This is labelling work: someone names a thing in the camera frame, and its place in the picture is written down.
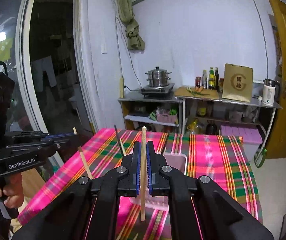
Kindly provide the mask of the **person's left hand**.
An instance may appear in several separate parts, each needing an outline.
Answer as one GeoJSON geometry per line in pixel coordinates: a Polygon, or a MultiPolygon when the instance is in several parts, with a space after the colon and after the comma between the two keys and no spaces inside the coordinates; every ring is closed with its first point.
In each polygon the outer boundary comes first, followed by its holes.
{"type": "Polygon", "coordinates": [[[3,189],[0,188],[0,197],[2,195],[7,196],[4,204],[6,207],[19,208],[24,201],[23,187],[22,187],[22,175],[20,173],[12,174],[9,176],[9,181],[3,189]]]}

